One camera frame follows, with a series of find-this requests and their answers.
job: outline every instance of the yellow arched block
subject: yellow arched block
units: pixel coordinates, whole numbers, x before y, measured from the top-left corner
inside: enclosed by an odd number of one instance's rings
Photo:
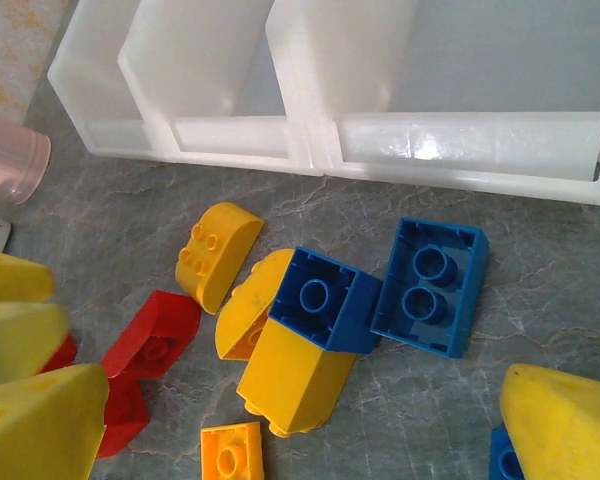
[[[251,275],[231,292],[216,323],[216,350],[223,360],[249,360],[267,321],[293,249],[277,250],[251,269]]]
[[[500,409],[526,480],[600,480],[600,382],[513,365]]]
[[[269,420],[274,435],[307,433],[331,417],[355,359],[268,320],[237,391],[248,412]]]
[[[100,365],[0,385],[0,480],[87,479],[108,394]]]
[[[258,422],[200,431],[202,479],[264,480]]]
[[[43,302],[54,291],[47,267],[0,253],[0,302]]]
[[[176,280],[208,313],[220,308],[264,220],[232,203],[218,203],[191,229],[180,250]]]
[[[68,333],[58,305],[0,302],[0,384],[39,373]]]

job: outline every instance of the white plastic storage bin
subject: white plastic storage bin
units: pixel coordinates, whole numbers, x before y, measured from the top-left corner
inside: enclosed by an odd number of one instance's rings
[[[82,141],[96,155],[155,158],[118,67],[140,0],[85,0],[49,69],[49,81]]]
[[[325,173],[600,204],[600,0],[278,2]]]
[[[96,154],[600,204],[600,0],[81,0],[49,77]]]
[[[81,0],[51,84],[93,153],[321,175],[289,133],[265,36],[272,4]],[[141,149],[126,143],[131,127]]]

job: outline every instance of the plastic block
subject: plastic block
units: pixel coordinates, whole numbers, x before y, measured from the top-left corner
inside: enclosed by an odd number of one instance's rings
[[[40,373],[68,334],[58,305],[0,302],[0,384]]]
[[[216,324],[216,350],[223,360],[249,360],[267,321],[292,249],[269,254],[251,269],[251,275],[231,292]]]
[[[356,355],[327,352],[278,322],[266,322],[237,392],[245,408],[269,420],[274,435],[325,424]]]
[[[371,353],[382,282],[306,248],[297,248],[269,317],[332,352]]]
[[[600,382],[512,365],[500,410],[527,480],[600,480]]]
[[[100,365],[0,385],[0,479],[89,478],[107,392]]]
[[[478,228],[403,218],[371,330],[462,357],[488,257]]]
[[[232,203],[214,205],[193,226],[178,256],[176,280],[205,311],[218,312],[263,226]]]
[[[43,302],[54,291],[47,267],[0,253],[0,302]]]
[[[102,359],[107,376],[124,372],[135,378],[161,377],[191,343],[199,325],[200,307],[191,298],[153,292]]]
[[[260,423],[200,431],[202,479],[264,480]]]
[[[97,458],[122,451],[149,423],[149,412],[138,380],[122,374],[109,379],[109,398],[104,409],[107,426]]]
[[[60,348],[51,356],[49,361],[42,367],[40,373],[51,372],[59,368],[68,367],[73,362],[78,354],[78,348],[76,347],[71,334],[68,333]]]
[[[491,431],[489,480],[524,480],[518,456],[504,425]]]

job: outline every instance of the yellow foam block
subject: yellow foam block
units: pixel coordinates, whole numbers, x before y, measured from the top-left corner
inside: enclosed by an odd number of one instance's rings
[[[307,433],[331,417],[355,359],[268,320],[237,391],[247,411],[269,420],[274,435]]]
[[[193,226],[178,256],[176,280],[205,311],[218,311],[263,226],[264,220],[232,203],[214,205]]]
[[[108,393],[100,365],[0,385],[0,480],[87,479]]]
[[[600,480],[600,382],[513,365],[500,409],[526,480]]]
[[[267,255],[253,266],[245,282],[233,289],[216,323],[220,358],[249,360],[292,255],[290,248]]]
[[[40,373],[68,332],[58,305],[0,302],[0,384]]]
[[[203,480],[264,480],[258,422],[200,431]]]
[[[0,301],[42,302],[55,291],[44,265],[0,253]]]

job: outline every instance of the blue 2x4 block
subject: blue 2x4 block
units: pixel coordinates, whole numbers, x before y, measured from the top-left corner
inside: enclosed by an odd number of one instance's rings
[[[524,480],[524,474],[504,425],[491,431],[489,480]]]
[[[371,330],[462,357],[488,256],[478,228],[403,218]]]
[[[269,317],[324,350],[371,353],[371,319],[382,282],[311,250],[296,248]]]

